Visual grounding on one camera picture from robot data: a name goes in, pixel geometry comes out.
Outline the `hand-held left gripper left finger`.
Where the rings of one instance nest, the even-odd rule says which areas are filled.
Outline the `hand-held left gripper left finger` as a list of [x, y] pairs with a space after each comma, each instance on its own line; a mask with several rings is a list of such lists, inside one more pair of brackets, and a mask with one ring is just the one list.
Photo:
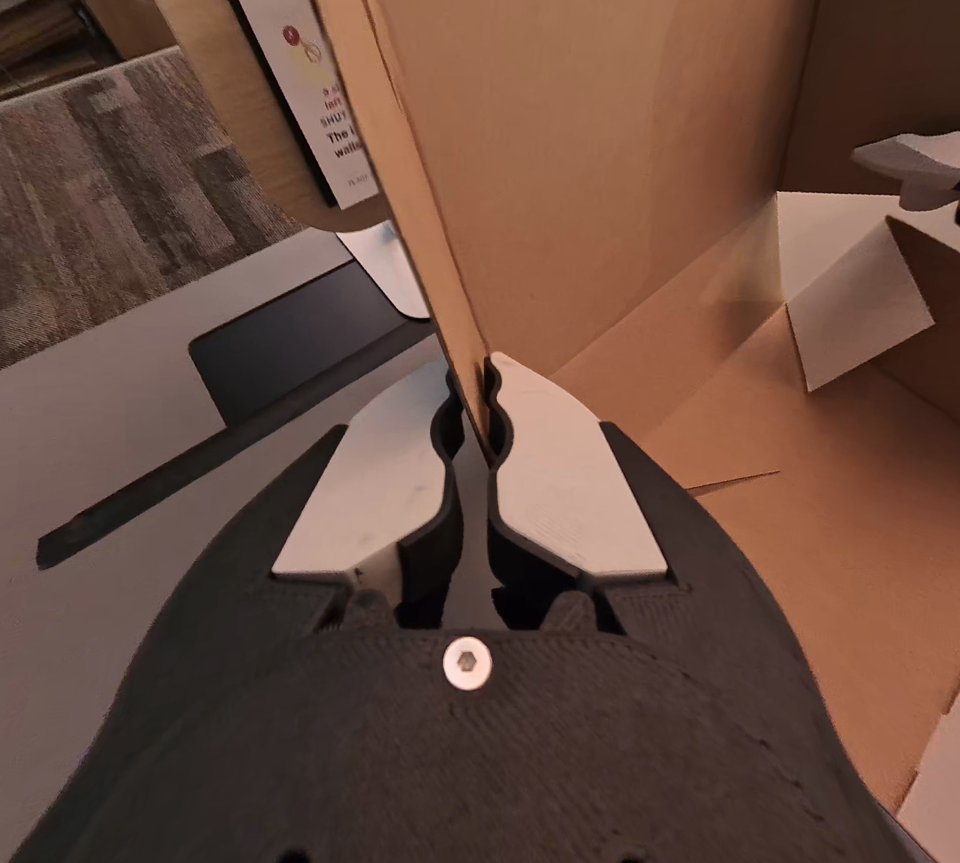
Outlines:
[[415, 604], [450, 584], [462, 553], [454, 459], [462, 405], [447, 361], [400, 379], [354, 415], [271, 574]]

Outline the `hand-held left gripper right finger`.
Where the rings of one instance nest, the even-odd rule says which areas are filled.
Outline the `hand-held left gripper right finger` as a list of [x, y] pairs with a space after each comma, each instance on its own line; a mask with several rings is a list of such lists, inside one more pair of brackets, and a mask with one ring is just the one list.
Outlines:
[[600, 419], [502, 352], [487, 367], [490, 434], [503, 436], [490, 474], [494, 530], [588, 592], [665, 579], [666, 557]]

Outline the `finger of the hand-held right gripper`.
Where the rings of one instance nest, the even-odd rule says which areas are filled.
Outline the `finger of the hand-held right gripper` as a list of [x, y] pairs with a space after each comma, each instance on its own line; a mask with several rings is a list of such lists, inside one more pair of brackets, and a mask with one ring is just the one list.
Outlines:
[[899, 182], [904, 211], [925, 212], [959, 199], [959, 132], [903, 133], [855, 148], [857, 165]]

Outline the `white and brown cardboard box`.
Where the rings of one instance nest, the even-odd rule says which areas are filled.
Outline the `white and brown cardboard box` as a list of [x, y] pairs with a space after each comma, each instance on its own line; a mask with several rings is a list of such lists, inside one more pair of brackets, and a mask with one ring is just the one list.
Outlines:
[[[280, 686], [313, 861], [958, 861], [958, 0], [318, 0], [489, 461], [507, 629], [349, 603]], [[488, 368], [600, 420], [666, 557], [494, 528]]]

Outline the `black desk mat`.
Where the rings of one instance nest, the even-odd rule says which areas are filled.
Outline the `black desk mat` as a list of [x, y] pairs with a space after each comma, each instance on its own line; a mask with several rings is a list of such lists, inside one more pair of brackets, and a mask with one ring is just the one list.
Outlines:
[[36, 567], [99, 543], [433, 333], [351, 259], [202, 334], [188, 353], [222, 429], [43, 534]]

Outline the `printed instruction sheet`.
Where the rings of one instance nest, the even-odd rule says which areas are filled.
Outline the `printed instruction sheet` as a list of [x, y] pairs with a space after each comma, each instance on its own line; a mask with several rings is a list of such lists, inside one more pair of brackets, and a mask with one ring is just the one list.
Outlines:
[[226, 0], [337, 233], [390, 217], [314, 0]]

